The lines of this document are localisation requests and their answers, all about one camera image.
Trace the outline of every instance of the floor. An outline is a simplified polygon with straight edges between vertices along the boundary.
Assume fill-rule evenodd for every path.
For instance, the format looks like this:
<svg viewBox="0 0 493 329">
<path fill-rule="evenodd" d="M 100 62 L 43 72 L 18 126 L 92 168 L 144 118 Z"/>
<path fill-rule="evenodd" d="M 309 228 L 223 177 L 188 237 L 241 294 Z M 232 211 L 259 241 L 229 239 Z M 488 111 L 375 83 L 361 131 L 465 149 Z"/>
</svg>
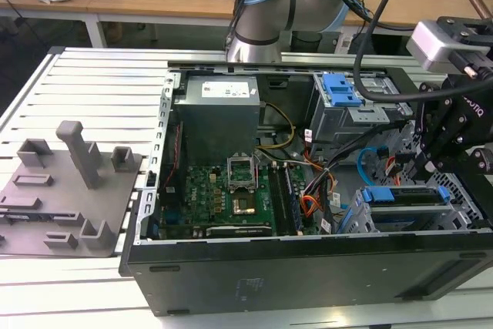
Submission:
<svg viewBox="0 0 493 329">
<path fill-rule="evenodd" d="M 16 20 L 19 30 L 17 35 L 10 35 L 5 30 L 0 31 L 0 89 L 2 92 L 0 94 L 0 115 L 15 98 L 51 46 L 91 46 L 89 40 L 84 38 L 84 26 L 80 22 L 48 19 L 29 19 L 27 22 L 41 41 L 35 37 L 24 20 L 20 19 Z M 226 35 L 226 28 L 214 26 L 158 25 L 157 28 L 159 40 L 152 42 L 149 27 L 142 29 L 134 23 L 123 24 L 122 40 L 109 47 L 221 50 Z M 351 46 L 351 53 L 356 52 L 361 39 L 360 36 Z M 317 51 L 332 53 L 336 42 L 336 33 L 324 34 Z M 284 52 L 290 51 L 288 32 L 281 34 L 280 44 Z M 401 43 L 395 54 L 406 53 L 403 45 Z M 368 48 L 366 53 L 375 54 L 372 47 Z"/>
</svg>

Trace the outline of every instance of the table leg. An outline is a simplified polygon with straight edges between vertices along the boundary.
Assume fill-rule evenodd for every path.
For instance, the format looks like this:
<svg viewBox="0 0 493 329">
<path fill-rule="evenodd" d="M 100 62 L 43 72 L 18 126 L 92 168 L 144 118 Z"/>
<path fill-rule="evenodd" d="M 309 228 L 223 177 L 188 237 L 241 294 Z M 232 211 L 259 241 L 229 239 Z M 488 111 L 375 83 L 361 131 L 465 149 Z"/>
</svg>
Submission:
<svg viewBox="0 0 493 329">
<path fill-rule="evenodd" d="M 151 42 L 157 42 L 159 40 L 159 34 L 157 32 L 157 25 L 155 23 L 151 23 L 149 25 L 149 32 L 151 36 Z"/>
<path fill-rule="evenodd" d="M 4 27 L 10 35 L 17 35 L 18 28 L 12 17 L 0 17 L 0 25 Z"/>
<path fill-rule="evenodd" d="M 95 15 L 88 15 L 85 20 L 87 32 L 93 48 L 107 48 L 105 33 L 102 24 Z"/>
<path fill-rule="evenodd" d="M 355 27 L 353 26 L 343 26 L 340 29 L 340 36 L 337 40 L 336 50 L 334 54 L 347 54 L 349 48 L 351 47 L 351 42 L 355 34 Z"/>
</svg>

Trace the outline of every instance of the green circuit board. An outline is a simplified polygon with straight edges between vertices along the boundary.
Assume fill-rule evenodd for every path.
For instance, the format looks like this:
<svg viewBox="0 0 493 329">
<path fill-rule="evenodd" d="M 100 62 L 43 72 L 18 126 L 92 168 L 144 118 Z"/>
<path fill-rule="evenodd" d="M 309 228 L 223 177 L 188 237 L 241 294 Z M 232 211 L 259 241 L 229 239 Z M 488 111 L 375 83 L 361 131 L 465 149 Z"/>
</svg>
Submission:
<svg viewBox="0 0 493 329">
<path fill-rule="evenodd" d="M 292 166 L 289 174 L 291 186 L 298 197 L 306 186 L 304 169 Z M 234 180 L 251 179 L 249 165 L 240 163 L 234 166 L 232 175 Z M 231 193 L 226 166 L 188 167 L 184 204 L 179 217 L 174 224 L 166 225 L 164 217 L 161 221 L 168 239 L 186 239 L 190 237 L 187 234 L 191 233 L 189 227 L 207 225 L 269 226 L 272 235 L 277 235 L 267 166 L 258 166 L 255 181 L 257 188 L 254 192 L 239 188 Z M 314 225 L 304 225 L 302 231 L 305 235 L 318 234 Z"/>
<path fill-rule="evenodd" d="M 237 180 L 250 178 L 249 169 L 235 168 L 233 175 Z M 245 209 L 235 212 L 235 204 L 245 205 Z M 247 190 L 230 193 L 226 166 L 189 167 L 182 219 L 188 224 L 264 224 L 275 233 L 267 168 L 259 168 L 258 188 L 254 193 Z"/>
</svg>

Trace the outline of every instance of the label sticker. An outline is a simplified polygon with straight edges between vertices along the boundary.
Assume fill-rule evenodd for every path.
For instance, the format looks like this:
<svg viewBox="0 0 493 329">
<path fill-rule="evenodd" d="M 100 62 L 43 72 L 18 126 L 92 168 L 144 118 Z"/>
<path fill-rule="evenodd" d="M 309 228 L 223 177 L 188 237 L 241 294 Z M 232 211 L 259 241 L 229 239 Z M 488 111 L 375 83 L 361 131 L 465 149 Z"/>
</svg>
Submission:
<svg viewBox="0 0 493 329">
<path fill-rule="evenodd" d="M 17 220 L 29 220 L 29 216 L 25 215 L 6 215 L 9 219 L 17 219 Z"/>
<path fill-rule="evenodd" d="M 248 82 L 205 81 L 202 83 L 203 98 L 249 98 Z"/>
<path fill-rule="evenodd" d="M 327 231 L 329 234 L 332 231 L 332 226 L 325 219 L 322 219 L 322 224 L 320 226 L 322 227 L 322 229 Z"/>
<path fill-rule="evenodd" d="M 305 129 L 305 142 L 311 143 L 311 130 Z"/>
<path fill-rule="evenodd" d="M 340 208 L 340 194 L 339 193 L 332 193 L 332 200 L 330 202 L 330 205 Z"/>
</svg>

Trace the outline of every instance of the gray plastic tray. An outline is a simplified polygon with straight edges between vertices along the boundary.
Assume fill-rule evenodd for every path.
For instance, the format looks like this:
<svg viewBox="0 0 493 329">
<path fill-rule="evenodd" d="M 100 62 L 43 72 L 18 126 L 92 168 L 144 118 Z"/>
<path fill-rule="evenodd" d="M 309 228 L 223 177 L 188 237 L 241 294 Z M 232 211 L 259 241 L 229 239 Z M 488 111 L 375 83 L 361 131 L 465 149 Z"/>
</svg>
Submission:
<svg viewBox="0 0 493 329">
<path fill-rule="evenodd" d="M 0 254 L 108 257 L 114 251 L 142 156 L 127 147 L 99 153 L 81 131 L 68 121 L 57 129 L 70 151 L 51 151 L 42 139 L 22 144 L 22 164 L 0 192 Z"/>
</svg>

